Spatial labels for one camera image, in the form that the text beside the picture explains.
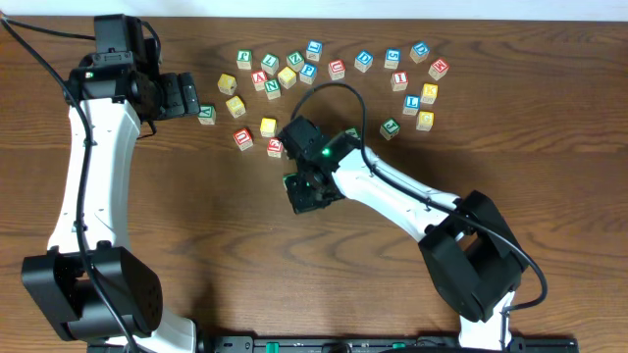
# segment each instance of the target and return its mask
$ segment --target toy block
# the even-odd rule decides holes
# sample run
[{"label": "toy block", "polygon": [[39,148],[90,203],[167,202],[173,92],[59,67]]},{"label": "toy block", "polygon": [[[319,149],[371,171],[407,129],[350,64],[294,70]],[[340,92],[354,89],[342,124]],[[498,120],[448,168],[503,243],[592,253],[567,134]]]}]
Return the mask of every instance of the toy block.
[{"label": "toy block", "polygon": [[391,87],[393,91],[405,90],[408,86],[408,73],[396,72],[391,77]]},{"label": "toy block", "polygon": [[236,78],[227,74],[220,75],[218,80],[218,90],[225,94],[234,95],[236,92],[237,82]]},{"label": "toy block", "polygon": [[200,113],[198,113],[198,121],[203,125],[215,125],[216,124],[216,109],[214,106],[200,106]]},{"label": "toy block", "polygon": [[266,77],[266,73],[260,70],[251,74],[251,79],[253,80],[253,85],[255,86],[255,90],[264,90],[264,82],[268,80]]},{"label": "toy block", "polygon": [[386,140],[390,141],[391,138],[395,137],[399,133],[400,129],[401,126],[399,125],[399,123],[393,118],[390,118],[382,124],[382,127],[380,127],[380,134]]},{"label": "toy block", "polygon": [[262,60],[262,70],[268,75],[274,75],[279,68],[279,58],[273,54],[266,54]]},{"label": "toy block", "polygon": [[386,51],[386,61],[384,61],[384,67],[386,69],[396,69],[401,61],[401,51],[399,49],[389,48]]},{"label": "toy block", "polygon": [[305,65],[303,65],[303,69],[301,69],[301,72],[298,76],[302,82],[312,84],[314,83],[314,79],[316,78],[317,71],[318,70],[314,65],[306,63]]},{"label": "toy block", "polygon": [[372,65],[373,55],[366,50],[362,50],[360,54],[355,57],[355,69],[361,71],[362,73],[366,73]]},{"label": "toy block", "polygon": [[253,137],[246,128],[234,133],[234,141],[240,151],[243,151],[253,145]]},{"label": "toy block", "polygon": [[262,124],[259,126],[259,131],[262,132],[263,137],[275,137],[277,132],[277,121],[270,118],[262,118]]},{"label": "toy block", "polygon": [[284,152],[284,145],[279,138],[271,138],[268,141],[268,147],[266,152],[271,157],[282,158],[282,152]]},{"label": "toy block", "polygon": [[266,96],[268,97],[268,100],[282,96],[282,91],[279,89],[279,83],[276,79],[264,82],[264,88],[266,89]]},{"label": "toy block", "polygon": [[429,131],[434,124],[434,113],[432,112],[419,112],[419,117],[416,119],[416,129],[421,131]]},{"label": "toy block", "polygon": [[253,68],[253,54],[250,50],[238,50],[237,59],[235,59],[239,69],[251,70]]},{"label": "toy block", "polygon": [[239,99],[238,96],[227,101],[227,109],[234,116],[234,118],[238,118],[244,113],[246,113],[246,109],[244,108],[244,103]]},{"label": "toy block", "polygon": [[344,78],[344,63],[342,60],[334,60],[329,65],[330,78],[332,80]]},{"label": "toy block", "polygon": [[305,51],[307,59],[319,61],[321,60],[321,54],[323,54],[323,43],[316,40],[310,40],[310,42],[307,43],[307,50]]},{"label": "toy block", "polygon": [[279,83],[281,83],[285,89],[289,89],[296,83],[296,74],[291,68],[288,67],[285,67],[283,70],[281,70],[277,74],[277,78],[279,79]]},{"label": "toy block", "polygon": [[439,80],[447,73],[448,70],[449,64],[445,61],[445,59],[440,58],[432,64],[428,74],[430,74],[433,79]]},{"label": "toy block", "polygon": [[344,133],[346,133],[347,135],[351,136],[351,137],[355,137],[357,139],[360,139],[360,132],[357,131],[357,127],[350,127],[347,130],[344,131]]},{"label": "toy block", "polygon": [[421,97],[406,95],[403,102],[403,114],[415,116],[419,112]]},{"label": "toy block", "polygon": [[439,87],[436,84],[425,83],[423,85],[423,94],[421,94],[421,103],[434,104],[438,93]]},{"label": "toy block", "polygon": [[428,54],[430,54],[430,47],[428,47],[424,42],[416,43],[412,48],[410,48],[410,58],[414,64],[419,64],[420,62],[425,61],[428,58]]},{"label": "toy block", "polygon": [[303,69],[303,65],[305,65],[305,59],[301,53],[295,51],[294,53],[288,55],[288,66],[295,72],[300,72]]}]

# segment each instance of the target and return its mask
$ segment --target yellow block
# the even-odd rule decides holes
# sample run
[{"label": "yellow block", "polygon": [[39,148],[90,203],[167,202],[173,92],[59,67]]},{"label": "yellow block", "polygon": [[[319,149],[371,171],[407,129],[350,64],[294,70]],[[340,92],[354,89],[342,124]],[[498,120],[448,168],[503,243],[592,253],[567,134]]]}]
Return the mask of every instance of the yellow block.
[{"label": "yellow block", "polygon": [[218,86],[220,88],[231,89],[236,82],[236,78],[233,76],[229,76],[227,74],[220,75],[220,79],[218,80]]},{"label": "yellow block", "polygon": [[277,77],[282,79],[284,82],[290,82],[291,79],[296,78],[296,74],[291,68],[285,67],[277,74]]},{"label": "yellow block", "polygon": [[242,103],[242,100],[239,99],[238,96],[236,96],[227,101],[227,108],[229,109],[230,112],[233,113],[239,109],[244,108],[244,103]]},{"label": "yellow block", "polygon": [[425,83],[423,85],[423,95],[436,98],[439,93],[439,87],[436,84]]},{"label": "yellow block", "polygon": [[275,119],[263,118],[262,124],[259,127],[262,136],[275,137],[275,131],[277,129],[277,121]]},{"label": "yellow block", "polygon": [[429,131],[434,124],[434,113],[432,112],[419,112],[419,117],[416,120],[416,129]]}]

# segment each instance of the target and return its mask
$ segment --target cube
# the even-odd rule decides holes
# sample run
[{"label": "cube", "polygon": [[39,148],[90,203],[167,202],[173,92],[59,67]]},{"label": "cube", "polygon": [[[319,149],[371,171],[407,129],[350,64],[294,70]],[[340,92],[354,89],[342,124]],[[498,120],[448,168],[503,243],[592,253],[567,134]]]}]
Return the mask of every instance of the cube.
[{"label": "cube", "polygon": [[253,145],[253,137],[246,128],[238,130],[234,133],[234,141],[240,151],[243,151]]},{"label": "cube", "polygon": [[357,127],[350,127],[347,130],[344,131],[344,133],[346,133],[347,135],[351,136],[351,137],[355,137],[357,139],[360,139],[360,132],[357,131]]},{"label": "cube", "polygon": [[218,90],[225,94],[234,95],[236,92],[237,82],[236,78],[227,74],[220,75],[218,80]]},{"label": "cube", "polygon": [[253,53],[250,50],[238,50],[235,62],[239,69],[251,70],[253,68]]},{"label": "cube", "polygon": [[443,77],[447,71],[449,70],[449,64],[443,58],[439,58],[439,60],[435,61],[434,64],[430,67],[428,74],[435,79],[439,80]]},{"label": "cube", "polygon": [[332,80],[344,78],[344,63],[342,60],[334,60],[329,65],[330,78]]},{"label": "cube", "polygon": [[406,95],[403,102],[403,114],[415,116],[419,112],[421,97]]},{"label": "cube", "polygon": [[423,94],[421,95],[421,103],[434,104],[436,96],[439,93],[439,87],[436,84],[425,83],[423,85]]},{"label": "cube", "polygon": [[283,70],[281,70],[277,74],[277,78],[279,79],[279,83],[281,83],[285,89],[289,89],[296,83],[296,74],[291,68],[288,67],[285,67]]},{"label": "cube", "polygon": [[259,126],[259,131],[263,137],[275,137],[277,132],[277,121],[270,118],[262,118],[262,124]]},{"label": "cube", "polygon": [[310,40],[310,42],[307,43],[307,50],[305,51],[307,59],[319,61],[321,60],[321,54],[323,54],[323,43],[316,40]]},{"label": "cube", "polygon": [[434,113],[432,112],[419,112],[419,117],[416,119],[416,129],[420,131],[429,131],[434,124]]},{"label": "cube", "polygon": [[298,51],[288,55],[288,66],[296,72],[300,72],[303,69],[303,65],[305,65],[305,59]]},{"label": "cube", "polygon": [[380,134],[386,140],[390,141],[391,138],[395,137],[399,133],[400,128],[401,126],[399,123],[395,119],[390,118],[382,124],[382,127],[380,127]]},{"label": "cube", "polygon": [[299,73],[299,78],[302,82],[305,82],[307,84],[312,84],[314,83],[314,79],[316,78],[316,72],[318,70],[316,69],[316,67],[312,64],[306,63],[303,66],[303,69],[301,69],[301,72]]},{"label": "cube", "polygon": [[273,54],[266,54],[262,59],[262,70],[268,75],[274,75],[279,68],[279,58]]},{"label": "cube", "polygon": [[284,145],[279,138],[271,138],[268,141],[268,147],[266,152],[271,157],[282,158],[282,152],[284,152]]},{"label": "cube", "polygon": [[227,109],[229,109],[229,112],[234,116],[234,119],[246,113],[244,103],[242,103],[242,100],[239,99],[238,96],[227,101]]},{"label": "cube", "polygon": [[200,113],[198,113],[198,121],[203,125],[215,125],[216,124],[216,110],[214,106],[200,106]]},{"label": "cube", "polygon": [[428,58],[428,54],[430,54],[430,48],[424,42],[416,43],[410,48],[410,58],[414,64],[425,61]]},{"label": "cube", "polygon": [[251,79],[253,80],[255,90],[264,90],[264,83],[268,80],[264,71],[260,70],[251,74]]},{"label": "cube", "polygon": [[276,79],[264,82],[264,88],[266,89],[266,96],[268,97],[268,100],[282,96],[282,91],[279,89],[279,83]]},{"label": "cube", "polygon": [[401,61],[401,51],[399,49],[389,48],[386,51],[386,61],[384,61],[384,68],[396,69]]},{"label": "cube", "polygon": [[393,91],[405,90],[408,86],[408,73],[397,72],[392,74],[391,87]]},{"label": "cube", "polygon": [[366,73],[372,65],[373,55],[366,50],[362,50],[360,54],[355,57],[355,69],[361,71],[362,73]]}]

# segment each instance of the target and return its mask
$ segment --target yellow letter cube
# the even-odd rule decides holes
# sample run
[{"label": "yellow letter cube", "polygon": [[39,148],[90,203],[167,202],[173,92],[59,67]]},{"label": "yellow letter cube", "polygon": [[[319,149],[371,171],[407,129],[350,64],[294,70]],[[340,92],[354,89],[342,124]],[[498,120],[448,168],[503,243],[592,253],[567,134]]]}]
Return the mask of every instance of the yellow letter cube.
[{"label": "yellow letter cube", "polygon": [[229,109],[229,112],[234,116],[234,118],[246,113],[244,103],[242,103],[242,100],[239,99],[238,96],[227,101],[227,109]]},{"label": "yellow letter cube", "polygon": [[291,68],[288,67],[285,67],[283,70],[281,70],[277,74],[277,78],[279,79],[279,83],[281,83],[285,89],[289,89],[296,83],[296,74]]},{"label": "yellow letter cube", "polygon": [[421,103],[434,104],[438,93],[439,87],[436,84],[425,83],[423,85],[423,94],[421,94]]},{"label": "yellow letter cube", "polygon": [[234,95],[234,92],[236,92],[236,87],[237,83],[235,77],[229,76],[227,74],[222,74],[220,76],[220,79],[218,80],[218,89],[221,92],[229,95]]},{"label": "yellow letter cube", "polygon": [[429,131],[434,124],[434,113],[432,112],[419,112],[419,117],[416,119],[416,129],[420,131]]},{"label": "yellow letter cube", "polygon": [[262,132],[262,136],[264,137],[275,137],[277,121],[275,119],[262,118],[262,124],[260,125],[259,130]]}]

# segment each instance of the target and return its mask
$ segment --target wooden surface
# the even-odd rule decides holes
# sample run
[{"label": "wooden surface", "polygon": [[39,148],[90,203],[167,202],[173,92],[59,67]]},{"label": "wooden surface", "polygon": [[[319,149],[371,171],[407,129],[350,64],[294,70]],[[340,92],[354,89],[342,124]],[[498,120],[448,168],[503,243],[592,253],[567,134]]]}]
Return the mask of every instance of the wooden surface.
[{"label": "wooden surface", "polygon": [[[91,19],[26,19],[91,33]],[[260,335],[401,335],[457,331],[456,315],[432,286],[416,244],[400,228],[352,201],[296,216],[282,186],[289,161],[267,157],[259,123],[280,126],[302,82],[268,101],[237,49],[281,58],[325,44],[326,65],[347,66],[346,82],[369,108],[368,144],[391,165],[433,187],[492,197],[519,242],[543,267],[549,297],[513,314],[526,335],[575,336],[583,352],[628,350],[628,25],[525,22],[273,21],[153,19],[162,72],[190,71],[216,126],[196,118],[158,125],[137,143],[131,167],[129,231],[134,253],[160,277],[166,304],[206,328]],[[62,76],[92,43],[24,32]],[[425,40],[428,63],[410,45]],[[406,91],[392,92],[388,47],[402,49]],[[375,55],[367,74],[356,54]],[[439,81],[431,132],[401,115],[405,94],[431,81],[428,65],[451,64]],[[217,87],[235,75],[246,115],[234,120]],[[24,290],[24,256],[43,254],[64,192],[68,107],[56,83],[0,32],[0,351],[84,351],[60,341]],[[324,131],[359,125],[347,92],[323,91],[302,112]],[[401,133],[386,142],[387,118]],[[240,152],[232,133],[248,126],[255,146]],[[526,273],[516,301],[537,295]]]}]

